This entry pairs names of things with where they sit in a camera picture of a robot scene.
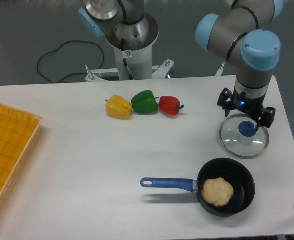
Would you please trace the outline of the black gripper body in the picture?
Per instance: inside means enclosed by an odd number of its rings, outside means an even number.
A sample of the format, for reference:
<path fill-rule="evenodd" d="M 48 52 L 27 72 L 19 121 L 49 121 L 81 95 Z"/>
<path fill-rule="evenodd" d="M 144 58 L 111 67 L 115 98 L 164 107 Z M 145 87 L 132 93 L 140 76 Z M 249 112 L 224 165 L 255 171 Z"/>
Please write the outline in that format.
<path fill-rule="evenodd" d="M 251 118 L 258 118 L 261 115 L 264 98 L 264 95 L 259 98 L 247 98 L 244 92 L 237 93 L 234 90 L 231 97 L 232 110 L 238 110 Z"/>

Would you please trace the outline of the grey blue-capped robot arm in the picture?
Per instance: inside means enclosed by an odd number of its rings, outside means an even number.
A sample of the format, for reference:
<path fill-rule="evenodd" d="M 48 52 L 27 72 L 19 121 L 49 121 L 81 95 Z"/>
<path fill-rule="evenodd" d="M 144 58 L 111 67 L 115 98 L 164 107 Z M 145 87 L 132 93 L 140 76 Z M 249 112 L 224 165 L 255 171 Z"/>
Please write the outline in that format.
<path fill-rule="evenodd" d="M 234 90 L 224 90 L 218 106 L 226 115 L 232 110 L 248 115 L 257 127 L 269 128 L 275 116 L 275 109 L 263 107 L 263 100 L 281 43 L 263 26 L 282 8 L 281 0 L 234 0 L 227 16 L 208 14 L 195 30 L 198 45 L 237 69 Z M 89 32 L 105 37 L 113 47 L 121 81 L 155 76 L 152 46 L 159 30 L 155 19 L 145 12 L 143 1 L 89 0 L 78 13 Z"/>

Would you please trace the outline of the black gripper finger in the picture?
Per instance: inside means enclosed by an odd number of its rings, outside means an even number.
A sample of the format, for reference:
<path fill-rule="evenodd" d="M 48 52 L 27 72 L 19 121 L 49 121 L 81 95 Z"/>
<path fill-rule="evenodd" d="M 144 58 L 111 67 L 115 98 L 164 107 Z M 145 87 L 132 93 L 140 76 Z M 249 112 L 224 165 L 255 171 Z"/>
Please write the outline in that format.
<path fill-rule="evenodd" d="M 224 110 L 225 117 L 229 115 L 230 111 L 234 110 L 233 94 L 229 89 L 224 88 L 222 90 L 218 97 L 217 106 Z"/>
<path fill-rule="evenodd" d="M 274 121 L 276 110 L 273 107 L 261 107 L 254 115 L 255 117 L 255 131 L 259 127 L 269 128 Z"/>

